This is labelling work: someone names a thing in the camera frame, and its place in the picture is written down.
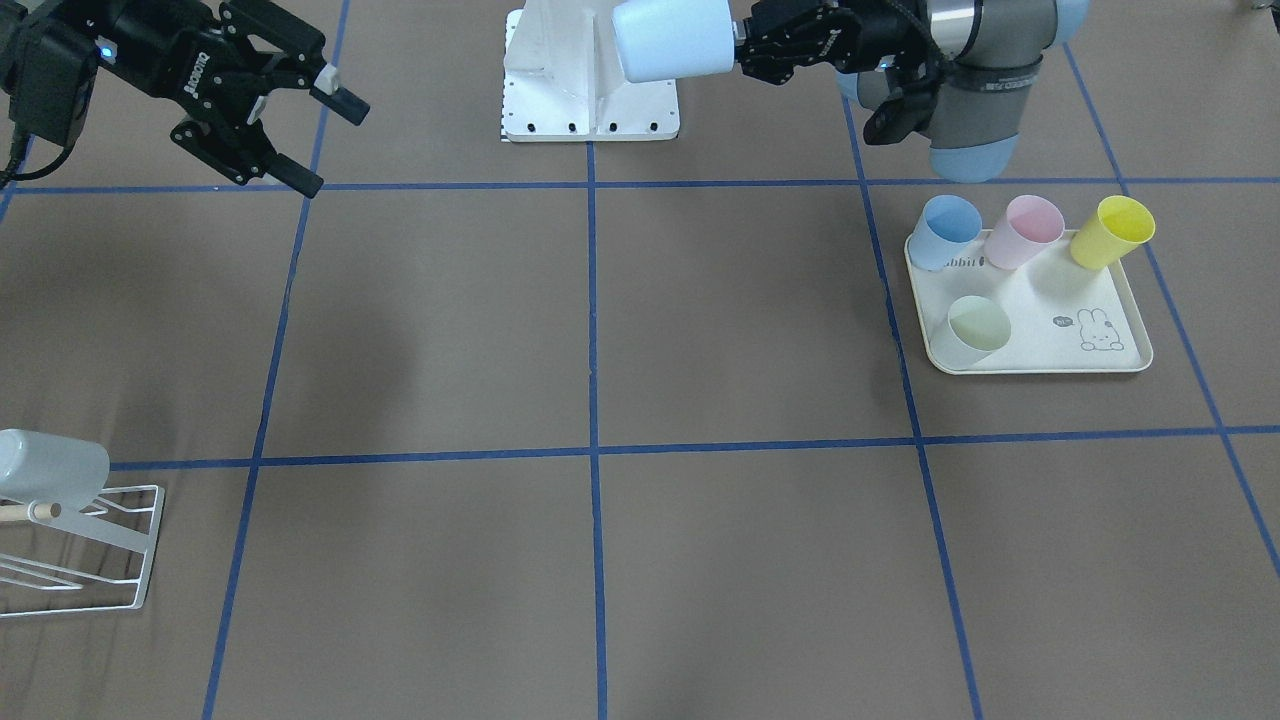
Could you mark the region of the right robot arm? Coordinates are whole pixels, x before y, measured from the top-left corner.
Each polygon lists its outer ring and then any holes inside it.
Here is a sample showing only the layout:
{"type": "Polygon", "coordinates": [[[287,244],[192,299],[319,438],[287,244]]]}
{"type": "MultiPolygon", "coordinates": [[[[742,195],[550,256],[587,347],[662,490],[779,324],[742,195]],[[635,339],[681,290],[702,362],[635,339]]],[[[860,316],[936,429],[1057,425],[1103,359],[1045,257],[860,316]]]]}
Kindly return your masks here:
{"type": "Polygon", "coordinates": [[[311,199],[321,177],[274,147],[261,115],[271,92],[298,90],[353,126],[365,120],[369,104],[343,86],[325,45],[273,1],[5,1],[3,92],[14,131],[3,183],[61,167],[108,70],[182,108],[172,141],[228,181],[270,177],[311,199]]]}

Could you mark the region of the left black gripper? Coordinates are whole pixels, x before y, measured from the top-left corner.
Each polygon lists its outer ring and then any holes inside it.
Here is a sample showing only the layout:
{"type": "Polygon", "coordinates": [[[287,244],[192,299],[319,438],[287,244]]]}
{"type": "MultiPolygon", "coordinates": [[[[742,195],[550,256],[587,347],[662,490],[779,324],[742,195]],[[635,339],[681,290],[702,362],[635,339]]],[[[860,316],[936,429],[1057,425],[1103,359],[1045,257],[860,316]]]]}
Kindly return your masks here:
{"type": "Polygon", "coordinates": [[[742,20],[736,61],[744,76],[774,86],[801,67],[826,63],[852,74],[886,56],[908,73],[934,76],[928,29],[923,1],[758,1],[742,20]]]}

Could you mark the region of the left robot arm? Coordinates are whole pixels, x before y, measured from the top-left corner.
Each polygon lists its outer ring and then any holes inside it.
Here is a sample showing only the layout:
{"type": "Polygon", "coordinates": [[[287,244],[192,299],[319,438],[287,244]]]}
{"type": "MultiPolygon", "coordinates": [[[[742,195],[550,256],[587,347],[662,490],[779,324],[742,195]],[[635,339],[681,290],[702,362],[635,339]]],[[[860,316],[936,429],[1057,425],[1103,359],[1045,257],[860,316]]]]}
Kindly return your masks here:
{"type": "Polygon", "coordinates": [[[1087,1],[759,1],[733,27],[741,72],[769,85],[827,64],[870,115],[868,146],[918,135],[932,170],[998,177],[1015,154],[1044,54],[1083,26],[1087,1]]]}

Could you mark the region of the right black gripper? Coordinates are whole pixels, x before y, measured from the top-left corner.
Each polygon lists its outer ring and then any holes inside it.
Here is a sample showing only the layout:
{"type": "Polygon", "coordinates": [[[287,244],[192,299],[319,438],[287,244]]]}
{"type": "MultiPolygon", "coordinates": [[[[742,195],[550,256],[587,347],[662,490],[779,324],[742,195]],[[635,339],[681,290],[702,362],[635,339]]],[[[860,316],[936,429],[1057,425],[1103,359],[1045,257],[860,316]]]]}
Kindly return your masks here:
{"type": "Polygon", "coordinates": [[[100,1],[95,28],[115,45],[110,72],[188,113],[173,142],[239,186],[273,178],[306,199],[324,186],[265,135],[271,91],[305,90],[352,126],[370,111],[324,56],[325,35],[274,1],[100,1]]]}

